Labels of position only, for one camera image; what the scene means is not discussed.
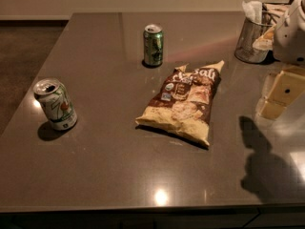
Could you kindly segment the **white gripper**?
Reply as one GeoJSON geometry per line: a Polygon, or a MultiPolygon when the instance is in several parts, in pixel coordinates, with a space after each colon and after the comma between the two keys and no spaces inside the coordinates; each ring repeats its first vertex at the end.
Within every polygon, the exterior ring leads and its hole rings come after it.
{"type": "MultiPolygon", "coordinates": [[[[273,54],[281,62],[305,65],[305,0],[294,0],[277,21],[273,54]]],[[[263,118],[275,120],[304,92],[304,68],[269,73],[255,111],[263,118]]]]}

